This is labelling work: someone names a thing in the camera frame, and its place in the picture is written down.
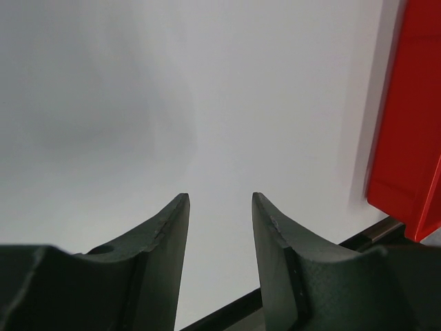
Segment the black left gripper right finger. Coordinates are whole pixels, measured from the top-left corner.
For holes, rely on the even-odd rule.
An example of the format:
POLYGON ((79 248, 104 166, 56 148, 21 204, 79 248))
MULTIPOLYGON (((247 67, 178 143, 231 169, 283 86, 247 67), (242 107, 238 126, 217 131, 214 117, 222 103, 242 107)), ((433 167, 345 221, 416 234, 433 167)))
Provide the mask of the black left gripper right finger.
POLYGON ((377 245, 357 252, 252 197, 268 330, 439 330, 440 249, 377 245))

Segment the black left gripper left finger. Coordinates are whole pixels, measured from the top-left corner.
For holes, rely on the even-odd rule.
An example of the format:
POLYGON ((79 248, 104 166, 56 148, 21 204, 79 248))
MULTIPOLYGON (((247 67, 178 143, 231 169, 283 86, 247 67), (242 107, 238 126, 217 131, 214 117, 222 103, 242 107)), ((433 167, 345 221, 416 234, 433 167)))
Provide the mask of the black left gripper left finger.
POLYGON ((189 196, 85 254, 1 246, 2 330, 173 330, 189 196))

